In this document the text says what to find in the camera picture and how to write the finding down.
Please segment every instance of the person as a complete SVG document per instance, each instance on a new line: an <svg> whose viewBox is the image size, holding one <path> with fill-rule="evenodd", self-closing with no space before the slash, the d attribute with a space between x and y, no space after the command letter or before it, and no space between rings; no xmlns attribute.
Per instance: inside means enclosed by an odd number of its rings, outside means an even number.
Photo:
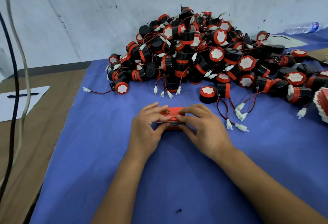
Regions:
<svg viewBox="0 0 328 224"><path fill-rule="evenodd" d="M133 205L142 170L169 123L153 130L151 123L168 121L160 114L168 106L158 102L144 107L133 118L129 147L121 160L113 182L91 223L131 223ZM234 184L244 193L265 223L270 224L324 224L328 220L296 197L257 166L245 153L235 148L221 120L202 104L183 108L179 125L195 146L219 165Z"/></svg>

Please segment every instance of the white wall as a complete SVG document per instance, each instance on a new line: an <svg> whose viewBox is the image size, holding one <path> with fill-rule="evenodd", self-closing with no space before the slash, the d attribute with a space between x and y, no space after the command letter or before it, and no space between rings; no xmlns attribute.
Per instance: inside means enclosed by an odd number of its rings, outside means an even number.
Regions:
<svg viewBox="0 0 328 224"><path fill-rule="evenodd" d="M212 11L218 15L227 11L225 19L232 19L234 26L251 34L263 29L281 32L292 23L328 23L327 0L11 1L30 67L103 59L112 52L123 54L142 24L163 13L177 15L180 3L195 12ZM4 14L4 0L0 9ZM2 32L0 39L0 48L9 57Z"/></svg>

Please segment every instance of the plastic bottle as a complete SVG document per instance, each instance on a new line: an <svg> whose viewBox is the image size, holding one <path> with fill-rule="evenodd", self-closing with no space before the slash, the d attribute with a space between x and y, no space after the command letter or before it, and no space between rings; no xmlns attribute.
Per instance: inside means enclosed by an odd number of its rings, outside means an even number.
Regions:
<svg viewBox="0 0 328 224"><path fill-rule="evenodd" d="M313 33L323 28L324 28L323 25L319 24L318 22L303 23L303 24L291 26L289 29L285 30L285 33L289 35L301 34L301 33Z"/></svg>

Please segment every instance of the stack of red cards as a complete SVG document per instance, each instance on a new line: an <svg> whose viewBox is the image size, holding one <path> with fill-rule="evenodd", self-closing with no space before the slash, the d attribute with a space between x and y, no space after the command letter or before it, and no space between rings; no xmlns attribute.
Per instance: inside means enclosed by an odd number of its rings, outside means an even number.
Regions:
<svg viewBox="0 0 328 224"><path fill-rule="evenodd" d="M316 104L322 120L328 123L328 88L320 88L316 92L313 102Z"/></svg>

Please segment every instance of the red box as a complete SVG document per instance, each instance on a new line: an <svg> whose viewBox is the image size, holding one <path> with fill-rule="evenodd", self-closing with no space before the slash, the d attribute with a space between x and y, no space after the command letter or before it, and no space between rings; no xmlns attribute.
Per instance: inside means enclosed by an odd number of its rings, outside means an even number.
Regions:
<svg viewBox="0 0 328 224"><path fill-rule="evenodd" d="M171 116L171 119L169 121L158 121L157 123L163 123L163 122L169 122L171 123L171 125L169 127L166 128L167 131L181 131L181 129L178 127L178 125L180 124L184 124L181 123L180 121L178 121L178 119L176 118L176 115L181 115L181 116L185 116L184 113L179 113L179 111L181 109L183 109L184 107L169 107L166 111L161 112L160 114L162 114L163 116Z"/></svg>

